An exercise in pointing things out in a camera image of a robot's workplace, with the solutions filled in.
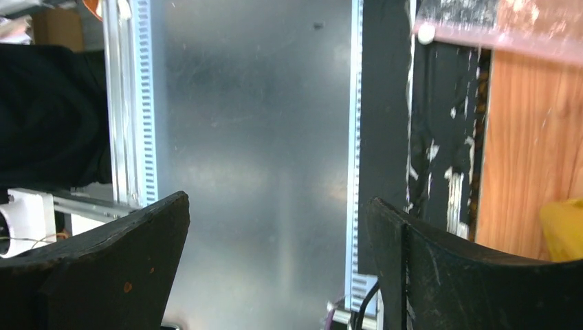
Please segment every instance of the wooden board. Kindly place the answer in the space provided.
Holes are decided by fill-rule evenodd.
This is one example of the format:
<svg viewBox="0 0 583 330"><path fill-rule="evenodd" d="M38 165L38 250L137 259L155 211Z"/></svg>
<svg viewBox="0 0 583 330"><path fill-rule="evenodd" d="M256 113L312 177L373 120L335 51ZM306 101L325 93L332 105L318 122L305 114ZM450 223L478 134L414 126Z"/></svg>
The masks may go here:
<svg viewBox="0 0 583 330"><path fill-rule="evenodd" d="M583 68L495 52L476 242L548 259L538 212L583 196Z"/></svg>

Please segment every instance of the yellow plastic object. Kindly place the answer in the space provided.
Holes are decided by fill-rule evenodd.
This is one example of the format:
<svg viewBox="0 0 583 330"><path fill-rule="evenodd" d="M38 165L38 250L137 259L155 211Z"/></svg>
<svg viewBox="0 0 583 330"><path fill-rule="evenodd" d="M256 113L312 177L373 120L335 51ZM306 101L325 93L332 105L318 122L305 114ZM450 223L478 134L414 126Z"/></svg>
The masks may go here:
<svg viewBox="0 0 583 330"><path fill-rule="evenodd" d="M540 220L552 261L583 259L583 199L548 203Z"/></svg>

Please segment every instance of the black cable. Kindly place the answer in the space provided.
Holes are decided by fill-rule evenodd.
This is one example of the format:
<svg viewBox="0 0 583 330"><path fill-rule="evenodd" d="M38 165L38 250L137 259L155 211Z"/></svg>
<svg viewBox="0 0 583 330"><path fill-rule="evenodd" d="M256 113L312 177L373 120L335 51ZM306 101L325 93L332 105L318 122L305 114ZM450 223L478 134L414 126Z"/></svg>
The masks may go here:
<svg viewBox="0 0 583 330"><path fill-rule="evenodd" d="M377 291L379 291L379 288L380 288L380 284L379 284L379 281L377 281L373 285L371 290L364 297L364 300L362 301L362 304L360 305L360 310L358 311L358 314L356 315L356 323L355 323L354 327L352 328L353 330L362 330L362 323L364 322L364 314L366 313L366 307L369 305L369 303L371 302L371 300L373 299L373 297L375 296Z"/></svg>

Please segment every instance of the white round knob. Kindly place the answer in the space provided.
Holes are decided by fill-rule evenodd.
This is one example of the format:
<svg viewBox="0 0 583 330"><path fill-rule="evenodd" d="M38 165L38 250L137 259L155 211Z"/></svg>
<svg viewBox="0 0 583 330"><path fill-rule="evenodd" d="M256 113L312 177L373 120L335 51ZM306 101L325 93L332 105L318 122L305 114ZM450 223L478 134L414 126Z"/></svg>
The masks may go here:
<svg viewBox="0 0 583 330"><path fill-rule="evenodd" d="M421 25L417 33L417 39L419 39L419 43L422 45L427 45L433 42L433 38L435 38L435 26L429 24Z"/></svg>

